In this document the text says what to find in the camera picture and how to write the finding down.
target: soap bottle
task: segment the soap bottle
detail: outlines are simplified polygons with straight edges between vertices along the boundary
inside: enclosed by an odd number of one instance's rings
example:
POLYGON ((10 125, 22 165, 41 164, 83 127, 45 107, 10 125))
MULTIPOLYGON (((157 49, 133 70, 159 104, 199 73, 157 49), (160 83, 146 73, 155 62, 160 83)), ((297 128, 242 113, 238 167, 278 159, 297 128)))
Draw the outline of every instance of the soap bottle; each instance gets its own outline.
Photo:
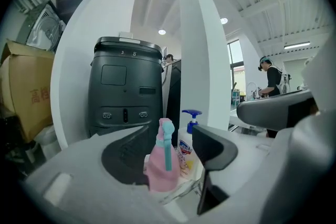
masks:
POLYGON ((163 118, 159 120, 159 123, 156 144, 149 156, 146 174, 149 179, 150 190, 166 192, 177 186, 180 164, 172 145, 172 134, 175 131, 172 121, 163 118))
POLYGON ((178 130, 177 154, 180 162, 181 176, 186 179, 199 180, 202 175, 203 165, 193 149, 193 126, 197 125, 196 116, 202 114, 198 110, 182 110, 189 113, 193 119, 187 127, 178 130))

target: ceiling light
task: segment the ceiling light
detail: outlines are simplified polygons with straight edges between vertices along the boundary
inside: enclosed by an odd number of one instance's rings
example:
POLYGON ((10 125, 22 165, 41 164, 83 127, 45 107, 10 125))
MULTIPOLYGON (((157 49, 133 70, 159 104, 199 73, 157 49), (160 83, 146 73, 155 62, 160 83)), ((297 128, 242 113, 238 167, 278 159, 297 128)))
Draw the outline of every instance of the ceiling light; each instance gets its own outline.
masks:
POLYGON ((310 45, 310 42, 298 43, 298 44, 284 46, 284 49, 288 50, 288 49, 293 49, 293 48, 298 48, 298 47, 303 47, 303 46, 308 46, 308 45, 310 45))
POLYGON ((221 18, 221 21, 222 25, 226 24, 228 22, 228 19, 227 18, 221 18))
POLYGON ((160 30, 159 30, 159 34, 160 34, 160 35, 165 35, 165 34, 166 34, 166 31, 163 30, 163 29, 160 29, 160 30))

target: pink spray bottle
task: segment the pink spray bottle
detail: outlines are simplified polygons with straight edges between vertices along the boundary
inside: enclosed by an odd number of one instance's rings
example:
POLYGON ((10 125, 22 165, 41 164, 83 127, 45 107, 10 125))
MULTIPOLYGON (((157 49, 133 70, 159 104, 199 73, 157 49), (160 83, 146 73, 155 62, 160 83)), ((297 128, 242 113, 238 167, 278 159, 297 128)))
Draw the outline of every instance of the pink spray bottle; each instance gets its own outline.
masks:
POLYGON ((174 130, 175 127, 170 119, 160 119, 156 145, 150 154, 146 169, 150 190, 166 192, 177 186, 180 163, 172 145, 174 130))

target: white pillar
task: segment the white pillar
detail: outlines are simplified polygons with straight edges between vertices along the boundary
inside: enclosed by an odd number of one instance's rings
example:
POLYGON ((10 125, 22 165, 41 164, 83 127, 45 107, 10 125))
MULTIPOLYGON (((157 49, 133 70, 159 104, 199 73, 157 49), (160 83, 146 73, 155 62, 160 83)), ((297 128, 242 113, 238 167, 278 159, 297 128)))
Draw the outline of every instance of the white pillar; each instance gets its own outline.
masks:
POLYGON ((90 63, 98 38, 129 32, 134 0, 83 0, 59 42, 51 75, 51 111, 59 144, 88 138, 90 63))
MULTIPOLYGON (((220 16, 213 0, 180 0, 182 30, 181 110, 197 109, 200 124, 227 130, 230 64, 220 16)), ((181 113, 180 127, 190 115, 181 113)))
POLYGON ((255 90, 255 85, 248 87, 250 82, 254 82, 262 89, 265 88, 267 86, 267 74, 258 70, 261 56, 258 55, 255 47, 245 34, 239 34, 239 41, 245 67, 246 91, 255 90))

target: blue spray nozzle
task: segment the blue spray nozzle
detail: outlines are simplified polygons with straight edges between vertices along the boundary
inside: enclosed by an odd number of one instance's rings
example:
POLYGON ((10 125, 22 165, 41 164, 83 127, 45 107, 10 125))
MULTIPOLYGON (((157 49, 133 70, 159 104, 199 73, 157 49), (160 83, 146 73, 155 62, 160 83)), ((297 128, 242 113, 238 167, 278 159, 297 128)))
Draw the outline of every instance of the blue spray nozzle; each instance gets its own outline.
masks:
POLYGON ((187 132, 192 134, 193 126, 198 124, 198 122, 196 121, 196 116, 201 115, 202 111, 194 110, 194 109, 186 109, 186 110, 182 110, 182 112, 189 113, 193 117, 193 120, 190 121, 190 123, 188 123, 188 126, 187 126, 187 132))
POLYGON ((195 119, 197 115, 202 114, 202 111, 194 110, 194 109, 186 109, 186 110, 182 110, 182 112, 189 113, 193 117, 193 119, 195 119))
POLYGON ((163 130, 163 147, 164 147, 164 159, 166 165, 166 171, 172 170, 172 153, 171 153, 171 144, 172 144, 172 134, 175 131, 174 124, 171 121, 165 121, 162 124, 163 130))

